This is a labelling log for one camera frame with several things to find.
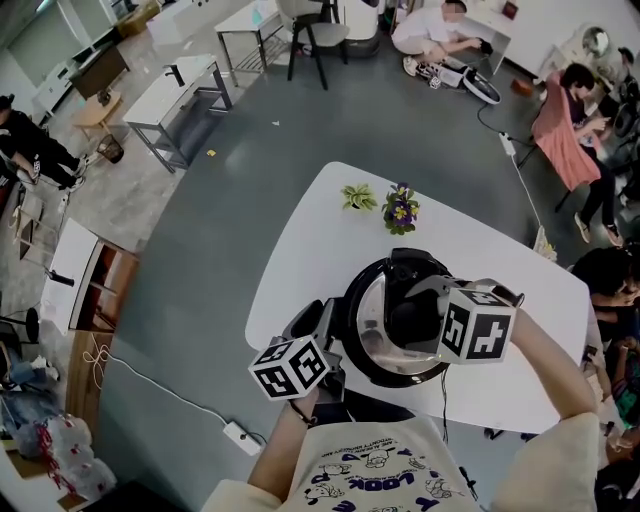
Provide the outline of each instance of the small succulent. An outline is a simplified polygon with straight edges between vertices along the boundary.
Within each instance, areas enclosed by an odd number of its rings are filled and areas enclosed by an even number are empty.
[[[373,192],[366,183],[364,185],[356,185],[355,187],[347,185],[341,192],[347,200],[343,206],[345,210],[349,207],[355,208],[356,210],[373,210],[378,206]]]

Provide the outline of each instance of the gray floor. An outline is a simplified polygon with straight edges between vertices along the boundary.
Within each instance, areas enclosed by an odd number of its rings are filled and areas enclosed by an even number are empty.
[[[169,201],[113,344],[114,355],[142,373],[265,436],[280,405],[267,402],[247,373],[254,352],[244,327],[278,236],[326,163],[407,181],[523,243],[536,229],[497,135],[476,120],[474,97],[409,78],[387,44],[372,60],[325,64],[329,92],[308,59],[298,60],[292,83],[284,67],[272,66],[211,135],[207,147],[217,155],[199,157]],[[504,101],[485,120],[526,139],[538,105],[510,92],[514,76],[503,68],[495,77]],[[586,251],[571,218],[584,194],[556,215],[564,187],[550,165],[538,154],[523,175],[560,262],[574,262]],[[215,418],[117,362],[106,372],[100,422],[98,455],[118,476],[140,478],[187,510],[198,510],[221,478],[246,478],[254,462]],[[450,429],[454,455],[488,503],[519,438],[490,443],[479,428]]]

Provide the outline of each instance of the potted plant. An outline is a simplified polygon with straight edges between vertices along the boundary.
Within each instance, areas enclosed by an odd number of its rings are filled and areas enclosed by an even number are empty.
[[[378,202],[375,200],[372,190],[368,184],[356,185],[352,187],[347,185],[342,190],[342,195],[347,200],[344,203],[343,208],[355,208],[356,210],[373,210],[378,206]]]
[[[392,185],[387,202],[382,206],[385,227],[392,235],[404,235],[416,230],[413,224],[418,219],[420,204],[412,199],[414,191],[407,183]]]

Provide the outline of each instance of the white cable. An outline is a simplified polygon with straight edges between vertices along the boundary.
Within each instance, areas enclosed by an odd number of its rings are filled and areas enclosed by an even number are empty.
[[[542,226],[542,222],[540,222],[540,216],[538,215],[538,211],[536,210],[536,206],[533,204],[533,199],[531,199],[531,194],[529,194],[529,189],[522,179],[522,174],[520,174],[520,169],[518,169],[518,164],[516,163],[516,159],[514,155],[511,155],[511,161],[513,162],[513,166],[516,168],[516,172],[518,173],[518,177],[522,182],[522,186],[524,187],[524,191],[527,193],[527,197],[529,198],[529,203],[531,203],[531,208],[533,209],[533,213],[536,216],[536,220],[538,221],[538,227]]]
[[[195,407],[196,409],[201,410],[202,412],[206,412],[207,414],[211,414],[212,416],[215,416],[216,418],[218,418],[226,427],[229,422],[227,420],[225,420],[220,414],[218,414],[216,411],[212,410],[212,409],[207,409],[206,407],[202,407],[201,405],[198,405],[196,403],[191,402],[190,400],[187,400],[185,398],[182,398],[180,395],[174,393],[173,391],[171,391],[168,388],[165,388],[164,386],[161,386],[160,384],[158,384],[156,381],[154,381],[153,379],[150,379],[149,377],[147,377],[146,375],[141,374],[139,371],[137,371],[135,368],[133,368],[129,363],[127,363],[126,361],[123,361],[122,359],[118,359],[117,357],[112,356],[109,353],[109,347],[107,347],[106,345],[102,345],[101,347],[98,347],[98,342],[96,341],[96,337],[93,335],[93,333],[91,333],[91,339],[93,340],[93,344],[95,345],[96,350],[98,351],[98,355],[96,357],[93,357],[93,355],[90,352],[85,351],[82,354],[82,358],[87,362],[87,363],[93,363],[93,382],[95,383],[96,387],[98,389],[102,389],[101,386],[98,385],[98,380],[96,379],[96,367],[100,368],[100,375],[102,377],[104,377],[104,369],[102,368],[102,366],[100,365],[101,362],[106,363],[109,359],[113,359],[114,361],[117,361],[118,363],[121,363],[123,365],[125,365],[127,368],[129,368],[129,370],[131,370],[133,373],[135,373],[138,377],[150,382],[151,384],[153,384],[154,386],[156,386],[157,388],[160,388],[162,391],[169,393],[170,395],[172,395],[173,397],[177,398],[178,400],[180,400],[181,402],[184,402],[185,404],[191,405],[192,407]]]

